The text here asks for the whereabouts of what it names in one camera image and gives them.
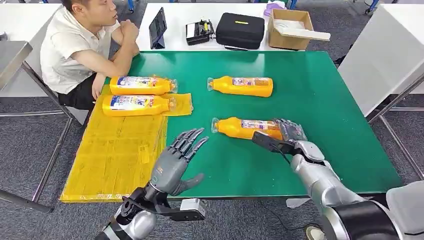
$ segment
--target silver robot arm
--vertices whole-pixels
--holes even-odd
[[[182,132],[163,150],[154,164],[150,181],[122,198],[122,205],[96,240],[142,240],[155,228],[157,215],[177,222],[205,219],[205,205],[200,199],[184,199],[179,209],[171,208],[167,200],[168,195],[177,196],[202,181],[202,173],[189,180],[181,180],[181,177],[208,140],[206,136],[193,144],[203,131],[204,128],[194,128]]]
[[[280,125],[280,129],[284,139],[288,139],[285,132],[287,127]],[[299,132],[294,135],[305,136]],[[255,132],[252,141],[271,152],[282,154],[288,162],[284,155],[293,156],[290,167],[321,212],[321,222],[328,240],[404,239],[390,211],[382,204],[366,200],[345,187],[314,143],[296,139],[281,141],[261,132]]]
[[[300,140],[294,142],[294,149],[303,154],[294,155],[290,166],[302,180],[308,195],[321,212],[326,207],[366,201],[343,185],[315,144]]]

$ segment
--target robotic finger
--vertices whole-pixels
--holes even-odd
[[[183,155],[187,153],[187,151],[192,147],[193,142],[196,140],[196,138],[203,133],[205,129],[203,127],[197,129],[192,133],[192,135],[187,139],[185,144],[181,147],[179,150]]]
[[[187,133],[185,133],[184,136],[182,136],[182,138],[180,138],[180,140],[175,144],[175,146],[174,146],[175,151],[179,151],[181,149],[181,147],[187,142],[187,140],[189,139],[189,137],[196,130],[197,130],[196,128],[193,128],[190,131],[188,131]]]
[[[180,139],[187,133],[187,131],[183,131],[182,133],[180,133],[175,139],[174,141],[172,141],[172,143],[169,145],[169,148],[173,148],[175,147],[175,145],[180,141]]]
[[[195,156],[196,152],[200,149],[200,147],[206,143],[206,141],[209,139],[208,136],[203,137],[202,139],[200,139],[194,146],[192,149],[190,149],[187,154],[184,156],[184,158],[187,160],[187,162],[189,163],[192,158]]]

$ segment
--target cable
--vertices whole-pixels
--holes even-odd
[[[424,234],[424,231],[417,232],[417,233],[407,233],[407,232],[405,232],[405,235],[408,235],[408,236],[418,236],[418,235],[423,235],[423,234]]]
[[[290,165],[290,161],[287,159],[286,155],[284,155],[284,153],[274,144],[270,144],[271,146],[273,146],[275,148],[275,150],[279,151],[279,153],[282,155],[282,157],[287,161],[288,165]]]
[[[268,207],[266,207],[266,206],[262,203],[262,201],[261,201],[261,200],[258,200],[258,201],[259,201],[259,204],[260,204],[260,205],[261,205],[264,209],[266,209],[268,212],[272,213],[274,216],[276,216],[276,217],[277,217],[277,219],[279,220],[279,222],[280,222],[280,224],[281,224],[282,228],[283,228],[284,230],[288,231],[288,232],[292,232],[292,231],[299,230],[299,229],[304,229],[304,228],[305,228],[305,227],[307,227],[308,225],[316,225],[317,227],[319,227],[319,228],[321,229],[320,225],[319,225],[318,223],[316,223],[316,222],[310,222],[310,223],[308,223],[308,224],[305,224],[305,225],[303,225],[303,226],[299,226],[299,227],[288,228],[288,227],[286,227],[286,225],[283,223],[283,220],[281,220],[280,216],[278,216],[278,215],[277,215],[277,213],[275,213],[274,211],[272,211],[271,209],[269,209]]]

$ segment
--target gray carpet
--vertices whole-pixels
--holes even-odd
[[[130,14],[125,2],[117,2],[119,19],[131,19],[139,26],[146,3],[142,0],[134,3],[135,12]],[[314,28],[331,33],[330,42],[311,41],[308,50],[327,51],[333,59],[346,54],[370,18],[363,15],[366,8],[360,1],[353,4],[351,1],[299,0],[297,9],[309,11]],[[115,45],[112,46],[111,52],[116,49]],[[409,97],[404,104],[416,105],[423,103],[423,99],[422,96]],[[47,98],[0,98],[0,113],[46,109],[56,109]],[[391,112],[387,119],[424,169],[424,148],[418,144],[424,141],[423,114]],[[0,118],[0,189],[26,198],[32,196],[65,122],[63,116]],[[402,181],[416,181],[417,176],[382,123],[374,123],[372,129]],[[41,195],[41,203],[54,206],[54,212],[44,214],[0,201],[0,239],[92,239],[115,213],[118,203],[65,204],[58,201],[83,131],[76,125],[71,127]],[[305,235],[302,229],[292,229],[318,223],[319,214],[311,201],[296,209],[287,208],[282,198],[210,200],[206,203],[206,220],[175,223],[159,217],[157,227],[148,239],[303,240]]]

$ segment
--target white shirt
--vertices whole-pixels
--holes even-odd
[[[103,27],[95,36],[65,8],[59,9],[47,27],[41,45],[42,78],[50,89],[67,94],[94,72],[71,58],[75,52],[93,50],[109,58],[111,34],[120,26]]]

